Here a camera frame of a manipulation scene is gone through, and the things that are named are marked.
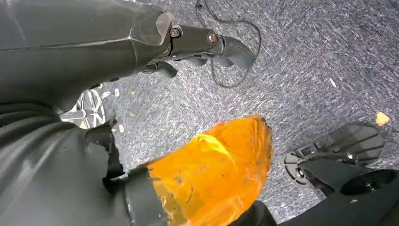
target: black plastic part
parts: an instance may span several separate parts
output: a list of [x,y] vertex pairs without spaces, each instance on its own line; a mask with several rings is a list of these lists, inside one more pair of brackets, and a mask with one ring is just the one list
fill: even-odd
[[115,138],[111,130],[115,124],[115,119],[109,120],[103,125],[89,129],[85,135],[88,143],[101,145],[108,152],[108,168],[107,174],[103,178],[103,184],[111,194],[115,194],[120,186],[118,183],[114,183],[112,179],[125,174],[119,161],[119,151],[115,146]]
[[0,103],[39,103],[63,113],[83,90],[142,71],[170,48],[170,36],[159,46],[131,38],[160,37],[162,13],[119,0],[0,1],[6,34],[0,40]]
[[172,39],[173,60],[191,57],[214,47],[207,40],[207,35],[212,30],[180,25],[182,36]]
[[254,204],[229,226],[276,226],[277,223],[269,209],[261,201]]
[[221,57],[238,67],[249,68],[255,59],[255,54],[241,41],[223,36],[226,53]]
[[162,207],[152,178],[145,165],[140,165],[128,173],[119,184],[123,184],[126,210],[129,220],[135,226],[167,226],[168,215]]
[[0,105],[1,226],[128,226],[103,186],[108,153],[50,108]]
[[234,65],[234,63],[231,60],[229,60],[228,58],[225,58],[225,57],[216,58],[215,62],[220,64],[220,66],[222,66],[222,67],[231,67]]
[[147,67],[143,70],[143,73],[155,73],[159,72],[167,78],[174,78],[177,75],[177,69],[174,68],[172,65],[160,61],[151,65],[147,65]]
[[202,59],[196,56],[190,56],[187,57],[185,60],[190,61],[192,64],[196,65],[196,66],[203,66],[208,62],[208,59]]
[[157,72],[163,74],[167,78],[174,78],[177,75],[177,69],[166,62],[159,62]]
[[399,171],[373,170],[328,159],[308,160],[298,167],[312,178],[314,186],[325,185],[332,192],[281,226],[396,225],[392,211],[399,202]]
[[292,179],[307,184],[308,179],[298,171],[298,164],[312,158],[327,158],[351,165],[366,166],[380,156],[384,138],[369,126],[349,124],[329,135],[290,152],[284,158],[285,168]]

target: black fabric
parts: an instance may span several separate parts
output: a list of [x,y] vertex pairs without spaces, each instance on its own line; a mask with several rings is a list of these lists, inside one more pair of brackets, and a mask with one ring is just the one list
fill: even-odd
[[108,170],[106,176],[103,178],[103,183],[111,194],[115,194],[119,187],[111,179],[124,174],[123,166],[119,160],[119,151],[115,146],[115,138],[112,133],[112,127],[116,123],[116,119],[114,118],[103,125],[91,128],[86,132],[85,137],[88,144],[95,143],[101,145],[108,152]]
[[129,225],[102,185],[108,153],[35,104],[0,105],[0,225]]

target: gray carpet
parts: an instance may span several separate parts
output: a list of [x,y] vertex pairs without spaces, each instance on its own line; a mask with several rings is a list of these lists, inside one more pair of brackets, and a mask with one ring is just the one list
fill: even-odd
[[[128,168],[165,155],[215,123],[259,113],[273,128],[274,159],[260,200],[278,222],[319,202],[315,192],[291,181],[284,155],[349,122],[375,124],[378,111],[391,121],[381,128],[387,143],[374,167],[399,167],[399,3],[396,0],[208,0],[221,18],[259,26],[262,48],[252,72],[236,89],[218,87],[210,65],[172,63],[179,75],[139,74],[107,83],[108,114],[124,125],[116,132]],[[152,0],[176,24],[200,26],[193,0]],[[255,50],[256,33],[245,25],[210,28],[239,37]],[[226,83],[242,69],[218,69]]]

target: dark gray panel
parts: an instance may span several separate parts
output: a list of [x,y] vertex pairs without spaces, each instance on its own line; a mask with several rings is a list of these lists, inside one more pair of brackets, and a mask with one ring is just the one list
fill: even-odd
[[122,196],[102,183],[104,148],[41,105],[1,105],[0,115],[26,110],[35,114],[0,130],[0,225],[128,226]]
[[129,205],[131,220],[137,226],[167,226],[168,215],[153,186],[146,166],[140,166],[129,173],[125,182],[126,205]]
[[0,29],[0,50],[25,46],[6,0],[0,0]]
[[131,41],[0,52],[0,102],[35,102],[67,111],[80,93],[129,76],[137,66]]
[[10,8],[29,47],[128,39],[131,32],[152,40],[163,13],[124,0],[21,0]]

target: gray plastic cover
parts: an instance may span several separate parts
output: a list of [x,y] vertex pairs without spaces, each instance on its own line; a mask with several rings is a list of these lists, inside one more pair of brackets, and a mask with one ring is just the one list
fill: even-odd
[[0,0],[0,50],[128,39],[156,46],[172,18],[126,0]]

